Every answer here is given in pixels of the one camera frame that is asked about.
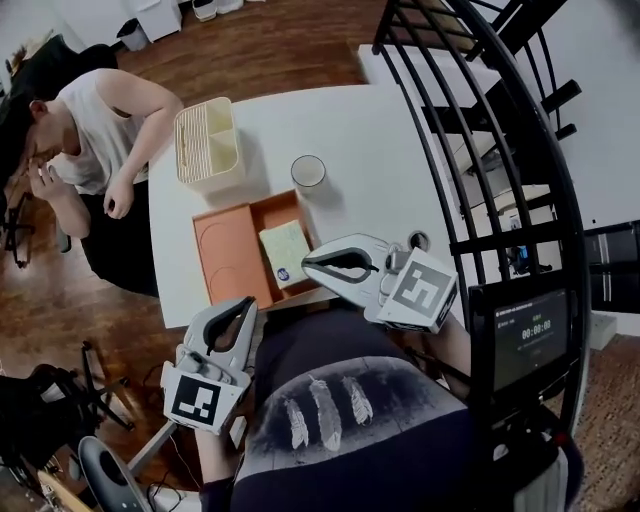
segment white tank top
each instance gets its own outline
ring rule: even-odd
[[[91,71],[77,78],[58,94],[78,128],[80,154],[60,154],[52,161],[60,178],[74,185],[80,194],[104,194],[114,176],[120,172],[144,122],[142,116],[128,118],[107,106],[96,82],[103,72]],[[134,183],[146,180],[147,170]]]

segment orange tray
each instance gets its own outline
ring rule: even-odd
[[[280,290],[260,244],[260,231],[292,220],[300,222],[311,247],[293,190],[193,218],[200,263],[212,304],[251,295],[257,299],[258,307],[265,309],[318,288],[308,280]]]

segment person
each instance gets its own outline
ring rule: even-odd
[[[86,73],[51,101],[20,91],[0,113],[3,175],[28,174],[99,277],[157,296],[147,168],[181,109],[173,93],[117,69]]]
[[[195,431],[203,512],[469,509],[479,440],[462,381],[445,390],[357,312],[272,323],[242,464],[224,437]],[[469,375],[469,336],[452,314],[427,343]]]

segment sleeve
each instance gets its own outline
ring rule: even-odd
[[[233,477],[204,484],[200,491],[202,512],[227,512],[231,508]]]

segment black pants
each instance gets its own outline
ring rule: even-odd
[[[104,195],[80,197],[91,215],[91,231],[82,248],[98,277],[125,290],[158,296],[149,227],[149,186],[133,186],[134,201],[126,217],[104,213]]]

